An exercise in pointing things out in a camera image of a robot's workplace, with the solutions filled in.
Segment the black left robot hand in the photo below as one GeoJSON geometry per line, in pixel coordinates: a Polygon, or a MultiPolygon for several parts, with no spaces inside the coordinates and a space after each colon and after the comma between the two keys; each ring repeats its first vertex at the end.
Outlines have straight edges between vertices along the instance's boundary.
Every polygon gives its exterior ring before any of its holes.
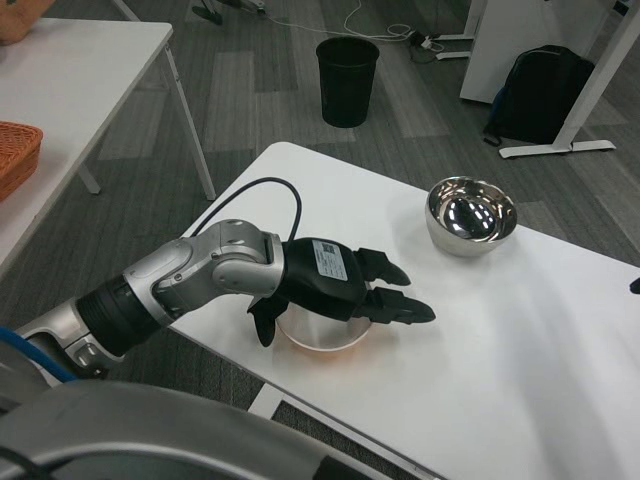
{"type": "Polygon", "coordinates": [[[370,287],[375,280],[411,284],[408,275],[382,251],[351,250],[326,239],[299,238],[284,244],[284,254],[284,275],[275,293],[248,308],[264,347],[273,342],[276,319],[291,304],[342,322],[366,318],[378,324],[411,325],[436,319],[429,305],[399,290],[370,287]]]}

